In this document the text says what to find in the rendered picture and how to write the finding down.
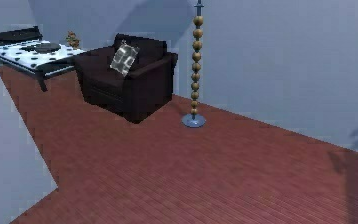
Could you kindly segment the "floor lamp with golden balls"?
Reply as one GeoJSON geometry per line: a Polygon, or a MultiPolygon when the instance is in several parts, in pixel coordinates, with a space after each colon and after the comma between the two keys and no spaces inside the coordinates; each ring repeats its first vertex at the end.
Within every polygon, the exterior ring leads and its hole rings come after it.
{"type": "Polygon", "coordinates": [[[189,128],[200,128],[202,127],[206,120],[205,118],[198,113],[198,105],[199,105],[199,89],[200,89],[200,70],[202,68],[200,61],[202,59],[201,49],[203,47],[203,43],[201,42],[201,38],[203,37],[202,25],[204,23],[204,18],[202,16],[202,8],[204,4],[202,0],[197,0],[195,8],[196,14],[193,18],[193,24],[195,29],[193,30],[193,38],[194,41],[192,43],[193,53],[192,53],[192,83],[191,83],[191,110],[190,113],[185,115],[182,118],[182,123],[189,128]]]}

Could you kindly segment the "grey patterned cushion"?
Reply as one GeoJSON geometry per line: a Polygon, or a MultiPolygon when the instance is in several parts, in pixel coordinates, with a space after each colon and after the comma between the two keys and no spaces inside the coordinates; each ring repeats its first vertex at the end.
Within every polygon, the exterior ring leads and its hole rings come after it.
{"type": "Polygon", "coordinates": [[[121,45],[115,52],[110,67],[117,72],[126,76],[139,53],[138,47],[129,45],[125,40],[121,41],[121,45]]]}

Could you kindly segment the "small brown house plant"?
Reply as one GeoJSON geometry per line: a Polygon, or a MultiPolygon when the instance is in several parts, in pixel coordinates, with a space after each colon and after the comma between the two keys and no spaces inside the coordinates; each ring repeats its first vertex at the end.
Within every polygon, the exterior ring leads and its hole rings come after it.
{"type": "Polygon", "coordinates": [[[80,40],[77,38],[76,34],[72,31],[68,32],[66,41],[74,49],[77,49],[80,45],[80,40]]]}

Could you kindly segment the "black round dish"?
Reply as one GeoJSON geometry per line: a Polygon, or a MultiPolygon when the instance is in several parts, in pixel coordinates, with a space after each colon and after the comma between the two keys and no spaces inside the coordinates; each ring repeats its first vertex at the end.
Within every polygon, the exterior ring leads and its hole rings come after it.
{"type": "Polygon", "coordinates": [[[58,51],[60,48],[61,48],[61,46],[56,43],[40,43],[40,44],[36,44],[36,45],[22,47],[22,50],[25,50],[28,52],[35,51],[40,54],[45,54],[45,53],[52,53],[52,52],[58,51]]]}

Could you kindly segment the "white black-spotted table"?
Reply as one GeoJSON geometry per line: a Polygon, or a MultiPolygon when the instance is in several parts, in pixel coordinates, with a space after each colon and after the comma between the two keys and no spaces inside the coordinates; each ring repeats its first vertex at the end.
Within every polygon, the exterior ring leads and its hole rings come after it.
{"type": "Polygon", "coordinates": [[[35,51],[22,50],[22,47],[40,43],[51,42],[32,40],[0,46],[0,64],[10,66],[36,79],[41,90],[46,92],[45,81],[73,70],[73,57],[84,53],[84,50],[63,44],[59,44],[61,48],[52,53],[40,54],[35,51]]]}

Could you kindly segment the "black bench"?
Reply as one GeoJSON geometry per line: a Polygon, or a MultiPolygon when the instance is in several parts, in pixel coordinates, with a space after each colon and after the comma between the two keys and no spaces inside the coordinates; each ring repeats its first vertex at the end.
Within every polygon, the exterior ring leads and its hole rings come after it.
{"type": "Polygon", "coordinates": [[[37,26],[0,33],[0,46],[20,43],[29,40],[41,40],[43,35],[37,26]]]}

